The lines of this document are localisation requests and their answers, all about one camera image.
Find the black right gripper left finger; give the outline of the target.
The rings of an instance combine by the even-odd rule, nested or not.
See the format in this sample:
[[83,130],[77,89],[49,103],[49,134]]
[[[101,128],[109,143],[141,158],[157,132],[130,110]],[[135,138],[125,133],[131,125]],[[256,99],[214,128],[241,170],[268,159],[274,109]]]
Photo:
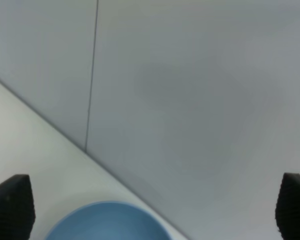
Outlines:
[[28,240],[36,212],[30,176],[15,174],[0,184],[0,240]]

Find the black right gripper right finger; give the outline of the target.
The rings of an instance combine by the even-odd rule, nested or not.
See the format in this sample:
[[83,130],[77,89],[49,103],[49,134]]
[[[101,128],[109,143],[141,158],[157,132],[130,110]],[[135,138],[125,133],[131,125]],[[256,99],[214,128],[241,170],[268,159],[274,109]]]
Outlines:
[[275,208],[278,231],[284,240],[300,240],[300,174],[284,173]]

